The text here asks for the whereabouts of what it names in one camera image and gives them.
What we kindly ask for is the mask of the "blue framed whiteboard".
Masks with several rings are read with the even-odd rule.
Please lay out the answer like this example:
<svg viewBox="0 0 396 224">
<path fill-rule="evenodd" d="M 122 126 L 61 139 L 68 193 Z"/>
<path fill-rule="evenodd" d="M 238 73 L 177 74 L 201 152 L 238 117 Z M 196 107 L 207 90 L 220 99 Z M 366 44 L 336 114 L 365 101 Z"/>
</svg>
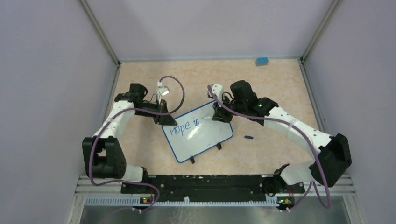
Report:
<svg viewBox="0 0 396 224">
<path fill-rule="evenodd" d="M 230 123 L 202 119 L 214 114 L 214 100 L 175 118 L 177 126 L 162 126 L 178 163 L 189 160 L 234 136 Z"/>
</svg>

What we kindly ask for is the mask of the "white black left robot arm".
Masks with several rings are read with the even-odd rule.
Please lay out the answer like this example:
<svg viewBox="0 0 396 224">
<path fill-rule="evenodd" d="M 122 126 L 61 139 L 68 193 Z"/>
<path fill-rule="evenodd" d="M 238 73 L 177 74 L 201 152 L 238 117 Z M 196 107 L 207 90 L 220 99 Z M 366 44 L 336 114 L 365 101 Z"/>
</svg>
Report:
<svg viewBox="0 0 396 224">
<path fill-rule="evenodd" d="M 85 170 L 88 177 L 115 179 L 132 182 L 139 193 L 149 189 L 150 181 L 144 177 L 145 168 L 127 164 L 120 139 L 133 116 L 149 117 L 157 125 L 176 126 L 170 115 L 167 102 L 162 98 L 169 93 L 167 86 L 158 83 L 155 102 L 146 101 L 148 91 L 145 86 L 132 83 L 129 91 L 119 93 L 102 127 L 92 136 L 82 141 Z"/>
</svg>

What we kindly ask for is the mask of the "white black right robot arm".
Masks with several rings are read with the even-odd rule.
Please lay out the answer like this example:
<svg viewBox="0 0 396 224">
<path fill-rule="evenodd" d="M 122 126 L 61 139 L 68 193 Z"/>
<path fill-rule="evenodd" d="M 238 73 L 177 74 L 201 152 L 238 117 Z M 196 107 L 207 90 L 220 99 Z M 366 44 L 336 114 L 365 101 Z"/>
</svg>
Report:
<svg viewBox="0 0 396 224">
<path fill-rule="evenodd" d="M 294 184 L 312 181 L 333 187 L 352 165 L 346 136 L 340 133 L 332 136 L 294 118 L 277 102 L 267 97 L 257 97 L 250 83 L 245 80 L 233 83 L 230 89 L 231 98 L 224 95 L 222 85 L 207 86 L 208 97 L 215 100 L 213 121 L 230 123 L 234 116 L 247 118 L 282 134 L 312 158 L 299 164 L 286 164 L 278 169 L 274 179 L 277 191 L 287 192 Z"/>
</svg>

